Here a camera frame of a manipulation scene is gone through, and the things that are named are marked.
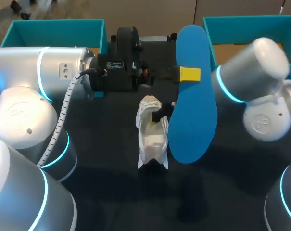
label sticker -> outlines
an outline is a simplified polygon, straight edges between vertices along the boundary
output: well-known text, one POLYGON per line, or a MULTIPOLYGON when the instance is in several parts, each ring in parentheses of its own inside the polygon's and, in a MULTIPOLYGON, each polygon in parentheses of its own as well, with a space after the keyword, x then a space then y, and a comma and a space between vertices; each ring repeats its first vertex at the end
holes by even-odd
POLYGON ((124 62, 107 62, 107 69, 123 69, 124 62))

black work surface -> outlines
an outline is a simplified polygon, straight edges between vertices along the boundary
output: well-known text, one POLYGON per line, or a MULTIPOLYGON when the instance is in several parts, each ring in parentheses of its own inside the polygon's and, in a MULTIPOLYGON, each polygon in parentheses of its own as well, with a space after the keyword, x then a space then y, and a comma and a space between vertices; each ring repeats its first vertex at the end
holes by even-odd
MULTIPOLYGON (((147 45, 143 59, 173 65, 163 49, 147 45)), ((256 141, 245 132, 243 108, 237 107, 219 116, 201 160, 183 165, 168 152, 168 170, 155 163, 138 170, 135 116, 148 94, 173 100, 175 86, 156 81, 139 93, 71 102, 65 126, 78 164, 63 185, 76 201, 76 230, 266 231, 265 197, 291 161, 291 134, 278 142, 256 141)), ((59 112, 61 102, 54 106, 59 112)))

shoe upper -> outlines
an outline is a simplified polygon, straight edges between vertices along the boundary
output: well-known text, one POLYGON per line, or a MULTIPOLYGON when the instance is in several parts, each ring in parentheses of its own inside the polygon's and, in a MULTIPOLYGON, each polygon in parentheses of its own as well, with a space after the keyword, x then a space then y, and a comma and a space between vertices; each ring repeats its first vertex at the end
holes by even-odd
POLYGON ((168 121, 166 116, 158 123, 152 122, 152 112, 161 109, 162 104, 154 96, 146 96, 140 102, 136 116, 139 129, 140 157, 144 164, 156 159, 160 164, 166 158, 168 145, 168 121))

white cable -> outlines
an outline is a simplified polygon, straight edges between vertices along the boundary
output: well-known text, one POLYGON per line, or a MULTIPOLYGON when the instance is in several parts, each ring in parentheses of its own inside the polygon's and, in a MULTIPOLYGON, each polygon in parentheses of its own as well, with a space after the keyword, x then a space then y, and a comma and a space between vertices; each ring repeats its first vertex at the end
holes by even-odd
POLYGON ((69 102, 71 100, 71 96, 72 96, 72 93, 73 93, 73 90, 76 86, 76 84, 78 83, 79 79, 80 79, 80 72, 78 72, 74 78, 72 79, 72 81, 70 82, 69 86, 68 86, 68 89, 66 91, 66 94, 65 94, 65 97, 64 97, 64 101, 63 101, 63 104, 62 104, 62 108, 61 108, 61 112, 60 112, 60 116, 59 116, 59 119, 58 119, 58 123, 57 123, 57 126, 55 127, 55 130, 54 130, 54 133, 52 135, 52 138, 43 154, 43 156, 41 157, 41 159, 39 160, 37 166, 39 168, 41 168, 42 166, 44 166, 44 164, 46 163, 48 157, 50 156, 50 153, 52 152, 58 138, 59 138, 59 135, 61 133, 61 130, 62 130, 62 127, 63 127, 63 124, 64 124, 64 121, 65 121, 65 118, 66 118, 66 115, 67 115, 67 110, 68 110, 68 106, 69 106, 69 102))

white robotic arm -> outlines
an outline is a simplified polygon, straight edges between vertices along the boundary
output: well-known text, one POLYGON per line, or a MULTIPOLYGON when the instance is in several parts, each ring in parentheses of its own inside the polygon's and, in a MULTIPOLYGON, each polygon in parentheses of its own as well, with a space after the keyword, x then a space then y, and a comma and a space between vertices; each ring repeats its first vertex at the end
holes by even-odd
POLYGON ((268 38, 259 38, 212 73, 219 111, 245 103, 243 123, 260 141, 282 138, 291 127, 291 80, 283 50, 268 38))

